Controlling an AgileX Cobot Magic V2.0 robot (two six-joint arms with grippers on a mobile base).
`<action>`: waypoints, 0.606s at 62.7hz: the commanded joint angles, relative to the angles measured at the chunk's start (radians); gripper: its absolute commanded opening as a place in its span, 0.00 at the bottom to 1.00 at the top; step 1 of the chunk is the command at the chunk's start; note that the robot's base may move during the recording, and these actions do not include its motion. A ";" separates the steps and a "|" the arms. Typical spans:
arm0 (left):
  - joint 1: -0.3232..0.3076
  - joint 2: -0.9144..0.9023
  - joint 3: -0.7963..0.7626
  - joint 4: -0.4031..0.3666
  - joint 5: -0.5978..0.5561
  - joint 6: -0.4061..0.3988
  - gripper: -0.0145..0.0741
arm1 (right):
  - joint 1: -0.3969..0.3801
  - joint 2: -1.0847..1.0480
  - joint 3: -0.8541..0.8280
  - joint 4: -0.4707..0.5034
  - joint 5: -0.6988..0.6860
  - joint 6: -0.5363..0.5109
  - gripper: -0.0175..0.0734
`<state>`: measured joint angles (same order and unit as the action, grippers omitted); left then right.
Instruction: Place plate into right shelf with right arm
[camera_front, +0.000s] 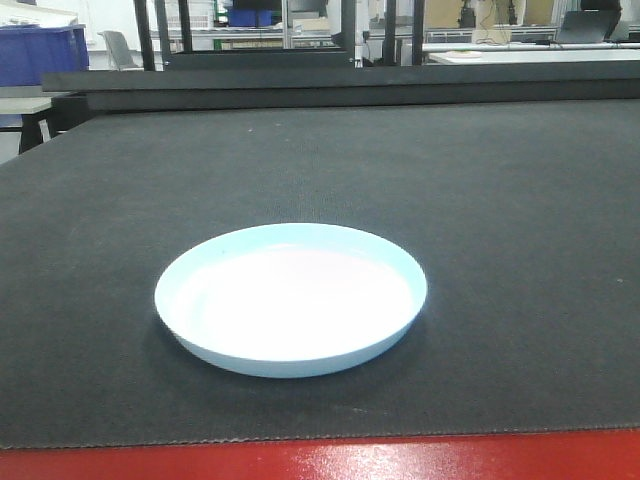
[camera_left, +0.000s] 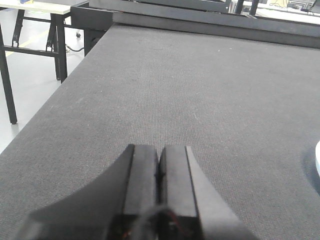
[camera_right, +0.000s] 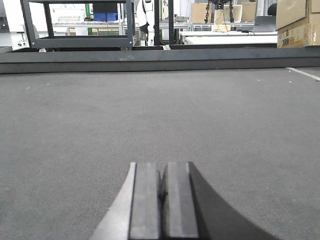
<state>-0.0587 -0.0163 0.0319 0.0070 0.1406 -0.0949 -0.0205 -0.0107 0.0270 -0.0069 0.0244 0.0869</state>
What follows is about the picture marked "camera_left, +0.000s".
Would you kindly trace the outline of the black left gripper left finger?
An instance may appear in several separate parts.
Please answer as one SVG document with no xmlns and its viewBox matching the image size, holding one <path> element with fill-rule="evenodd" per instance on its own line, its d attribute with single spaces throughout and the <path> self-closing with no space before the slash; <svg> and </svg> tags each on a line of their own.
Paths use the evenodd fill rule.
<svg viewBox="0 0 320 240">
<path fill-rule="evenodd" d="M 117 240 L 158 203 L 157 175 L 156 148 L 129 144 L 92 182 L 31 212 L 15 239 Z"/>
</svg>

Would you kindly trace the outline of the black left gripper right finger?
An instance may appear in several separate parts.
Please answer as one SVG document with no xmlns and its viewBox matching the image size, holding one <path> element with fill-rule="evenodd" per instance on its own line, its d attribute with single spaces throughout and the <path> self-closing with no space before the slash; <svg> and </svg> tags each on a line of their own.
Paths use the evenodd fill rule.
<svg viewBox="0 0 320 240">
<path fill-rule="evenodd" d="M 161 240 L 256 240 L 208 180 L 189 146 L 168 145 L 159 163 Z"/>
</svg>

